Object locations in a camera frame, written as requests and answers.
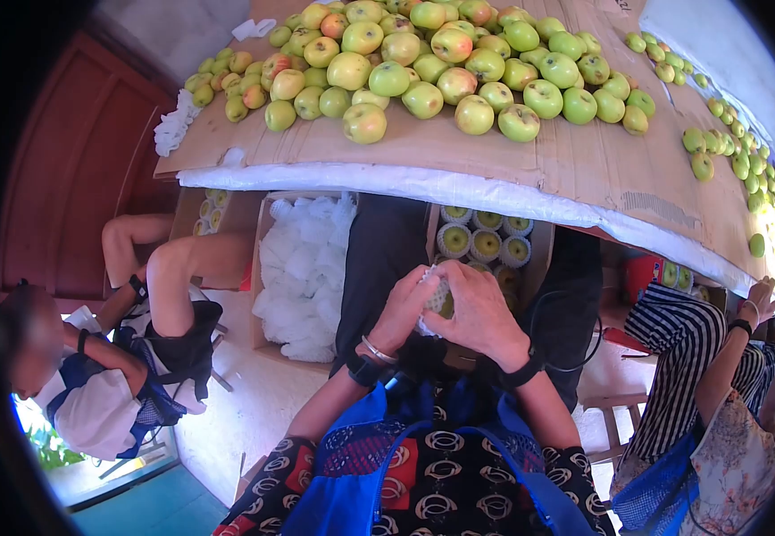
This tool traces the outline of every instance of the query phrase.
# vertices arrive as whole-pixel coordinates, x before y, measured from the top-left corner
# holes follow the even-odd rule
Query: hand
[[[446,278],[453,295],[453,318],[424,311],[426,327],[463,347],[483,353],[504,372],[519,370],[529,359],[531,340],[515,322],[495,276],[458,261],[445,261],[435,274]]]
[[[417,323],[417,317],[424,309],[426,301],[432,297],[438,287],[438,278],[430,277],[421,281],[428,266],[420,265],[411,273],[396,282],[387,303],[379,316],[375,327],[367,335],[367,340],[379,352],[393,355],[408,339],[408,335]],[[365,348],[363,343],[358,349]]]

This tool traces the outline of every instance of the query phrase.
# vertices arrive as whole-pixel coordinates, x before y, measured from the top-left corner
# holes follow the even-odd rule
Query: white wall
[[[746,107],[754,130],[775,154],[775,62],[736,6],[729,0],[648,0],[640,27]]]

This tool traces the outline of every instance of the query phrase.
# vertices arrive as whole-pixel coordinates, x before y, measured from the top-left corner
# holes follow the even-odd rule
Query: black sleeve
[[[578,505],[590,528],[605,536],[616,536],[608,511],[596,494],[590,461],[584,454],[584,448],[546,447],[543,457],[546,475]]]

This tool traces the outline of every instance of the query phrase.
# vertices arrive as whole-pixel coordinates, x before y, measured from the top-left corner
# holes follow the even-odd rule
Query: leg
[[[426,203],[402,197],[361,196],[349,231],[346,281],[337,328],[337,359],[331,376],[346,362],[382,315],[393,285],[426,255]]]
[[[254,242],[238,233],[186,237],[162,244],[146,263],[146,288],[154,331],[161,337],[182,337],[194,325],[188,295],[192,277],[225,277],[243,273]]]
[[[102,252],[112,288],[128,283],[131,274],[141,267],[134,245],[165,240],[172,226],[173,214],[123,215],[104,224]]]
[[[530,335],[533,346],[544,352],[548,363],[572,368],[586,358],[601,295],[599,239],[558,226],[548,273],[519,325]],[[581,368],[547,372],[563,403],[570,412],[575,410]]]

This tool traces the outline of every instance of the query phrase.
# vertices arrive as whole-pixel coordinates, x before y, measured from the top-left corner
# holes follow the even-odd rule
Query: black pants
[[[355,351],[382,315],[393,285],[420,264],[426,254],[426,203],[388,196],[362,196],[351,225],[346,254],[346,283],[337,329],[337,354],[331,375]],[[585,359],[602,292],[599,240],[558,227],[548,273],[519,325],[546,360],[567,369]],[[443,340],[412,333],[398,352],[400,367],[412,377],[436,373],[446,353]],[[571,412],[580,369],[550,370],[549,375]]]

